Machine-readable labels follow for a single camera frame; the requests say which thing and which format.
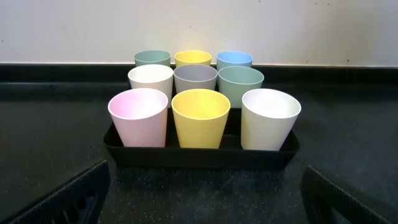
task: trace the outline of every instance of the gray cup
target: gray cup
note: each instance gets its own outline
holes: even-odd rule
[[[197,88],[214,90],[217,70],[208,65],[183,65],[174,70],[174,82],[177,93]]]
[[[218,71],[218,87],[231,102],[231,108],[242,108],[242,97],[249,91],[261,88],[264,76],[256,69],[244,66],[224,67]]]
[[[135,54],[136,67],[141,65],[165,65],[170,66],[170,54],[163,50],[146,50]]]

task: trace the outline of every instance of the white wall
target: white wall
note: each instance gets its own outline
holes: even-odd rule
[[[0,0],[0,62],[199,49],[213,62],[243,50],[255,64],[398,66],[397,10],[397,0]]]

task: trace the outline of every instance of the pastel cup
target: pastel cup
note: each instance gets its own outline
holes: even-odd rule
[[[174,59],[177,68],[182,65],[210,65],[211,54],[201,50],[185,50],[175,54]]]
[[[174,71],[165,65],[143,65],[130,70],[128,77],[132,89],[153,88],[166,94],[170,108]]]
[[[142,65],[165,65],[170,66],[170,54],[163,50],[146,50],[135,54],[136,67]]]
[[[167,96],[159,90],[124,91],[108,104],[113,123],[126,147],[164,147]]]
[[[177,94],[172,108],[180,147],[219,148],[230,106],[227,97],[213,90]]]
[[[174,70],[177,93],[196,88],[214,90],[217,70],[207,65],[183,65]]]
[[[217,70],[228,66],[251,67],[253,56],[246,52],[225,51],[217,55]]]
[[[256,69],[243,66],[230,66],[218,71],[220,93],[228,97],[232,108],[242,107],[245,92],[261,88],[264,76]]]
[[[242,101],[243,149],[279,151],[301,112],[300,103],[284,92],[264,88],[248,91]]]

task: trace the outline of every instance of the table surface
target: table surface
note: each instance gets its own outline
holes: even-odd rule
[[[0,197],[109,161],[99,223],[307,223],[299,191],[313,164],[398,208],[398,88],[283,84],[302,105],[300,150],[279,172],[118,169],[103,144],[108,101],[124,83],[0,85]]]

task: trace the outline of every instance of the tray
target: tray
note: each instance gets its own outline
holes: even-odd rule
[[[289,133],[280,151],[243,150],[241,113],[241,109],[230,109],[219,149],[180,148],[171,108],[167,112],[165,147],[124,147],[113,123],[104,136],[104,143],[119,167],[285,168],[300,147],[294,133]]]

